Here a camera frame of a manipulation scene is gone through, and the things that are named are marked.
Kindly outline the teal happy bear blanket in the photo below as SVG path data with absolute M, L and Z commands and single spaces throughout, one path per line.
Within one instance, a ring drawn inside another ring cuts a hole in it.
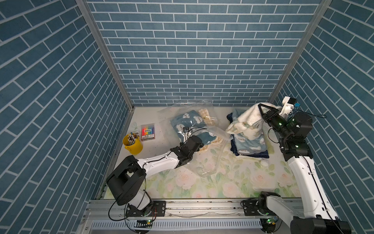
M 195 110 L 191 110 L 176 116 L 170 121 L 170 124 L 179 137 L 181 143 L 183 143 L 183 127 L 190 127 L 191 135 L 198 136 L 202 140 L 204 146 L 212 144 L 212 142 L 217 139 L 216 135 L 206 131 L 207 125 L 204 123 L 203 118 Z

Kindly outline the clear plastic vacuum bag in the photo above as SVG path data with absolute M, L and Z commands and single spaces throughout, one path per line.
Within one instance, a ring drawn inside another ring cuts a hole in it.
M 157 117 L 166 142 L 189 154 L 183 166 L 200 177 L 216 173 L 233 137 L 222 129 L 212 101 L 180 102 L 158 111 Z

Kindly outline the white bear print blanket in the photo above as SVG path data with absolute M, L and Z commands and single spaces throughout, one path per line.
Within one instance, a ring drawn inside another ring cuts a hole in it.
M 268 102 L 254 104 L 242 114 L 238 110 L 232 112 L 233 121 L 226 129 L 226 132 L 233 135 L 243 134 L 249 140 L 254 140 L 261 135 L 264 119 L 260 113 L 259 105 L 274 107 L 280 110 L 280 106 L 275 106 Z

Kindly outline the navy blue star blanket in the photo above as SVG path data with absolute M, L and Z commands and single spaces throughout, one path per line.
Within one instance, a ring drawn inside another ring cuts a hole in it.
M 259 128 L 250 129 L 252 136 L 256 133 L 254 139 L 248 139 L 244 133 L 232 134 L 231 152 L 236 158 L 257 158 L 268 159 L 269 153 L 264 139 L 263 121 L 256 125 Z

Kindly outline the light blue bear blanket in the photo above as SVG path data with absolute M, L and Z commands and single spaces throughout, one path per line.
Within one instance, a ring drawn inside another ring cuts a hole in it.
M 227 119 L 230 125 L 226 132 L 233 136 L 230 150 L 235 156 L 259 157 L 267 151 L 263 133 L 264 120 L 257 105 L 246 111 L 235 109 Z

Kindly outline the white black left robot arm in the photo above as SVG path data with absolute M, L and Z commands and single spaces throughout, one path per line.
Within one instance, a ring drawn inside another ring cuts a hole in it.
M 189 163 L 194 153 L 204 146 L 197 136 L 190 136 L 179 146 L 168 152 L 148 159 L 136 159 L 127 156 L 107 177 L 108 185 L 117 205 L 129 205 L 136 208 L 142 215 L 148 214 L 153 208 L 153 200 L 146 192 L 146 179 L 154 174 L 179 168 Z

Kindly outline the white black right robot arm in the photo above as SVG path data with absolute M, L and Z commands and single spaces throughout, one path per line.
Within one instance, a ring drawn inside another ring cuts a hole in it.
M 350 224 L 339 218 L 318 179 L 313 155 L 305 141 L 312 128 L 312 117 L 299 112 L 287 121 L 275 107 L 260 103 L 258 108 L 263 120 L 280 136 L 280 150 L 300 190 L 303 217 L 275 192 L 261 192 L 257 199 L 243 200 L 244 214 L 276 215 L 292 234 L 350 234 Z

